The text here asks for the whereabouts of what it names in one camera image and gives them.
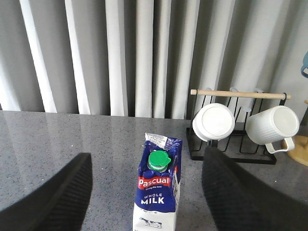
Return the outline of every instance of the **green bottle cap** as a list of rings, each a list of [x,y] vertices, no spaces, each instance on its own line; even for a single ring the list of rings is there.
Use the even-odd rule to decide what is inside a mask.
[[[163,172],[168,168],[171,159],[164,151],[154,151],[149,156],[149,167],[152,170]]]

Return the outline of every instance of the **mug handle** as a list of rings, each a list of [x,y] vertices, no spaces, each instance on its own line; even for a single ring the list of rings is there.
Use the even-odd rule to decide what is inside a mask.
[[[284,138],[285,144],[287,145],[287,148],[275,150],[272,143],[266,143],[266,149],[269,153],[274,154],[276,152],[287,152],[289,150],[293,150],[295,148],[294,142],[292,137]]]
[[[302,76],[308,78],[308,74],[305,72],[305,70],[308,71],[308,67],[302,66],[302,68],[300,69]]]

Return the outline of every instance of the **white curtain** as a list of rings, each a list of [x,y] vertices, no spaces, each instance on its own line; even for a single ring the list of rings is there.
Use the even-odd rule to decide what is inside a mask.
[[[185,119],[190,89],[259,87],[291,94],[301,119],[307,9],[306,0],[1,0],[0,104]]]

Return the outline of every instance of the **white mug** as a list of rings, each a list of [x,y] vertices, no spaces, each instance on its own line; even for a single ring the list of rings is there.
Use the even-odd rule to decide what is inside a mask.
[[[294,111],[286,106],[276,106],[247,119],[246,132],[255,143],[265,145],[269,153],[294,149],[292,137],[297,134],[299,121]],[[285,140],[287,148],[275,150],[272,143]]]
[[[195,134],[203,141],[221,140],[232,133],[235,119],[225,105],[210,103],[200,109],[192,124]]]

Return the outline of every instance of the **pascual milk carton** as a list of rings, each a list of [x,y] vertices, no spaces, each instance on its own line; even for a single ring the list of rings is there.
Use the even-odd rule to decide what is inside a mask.
[[[138,167],[133,231],[174,231],[180,198],[182,140],[145,134]]]

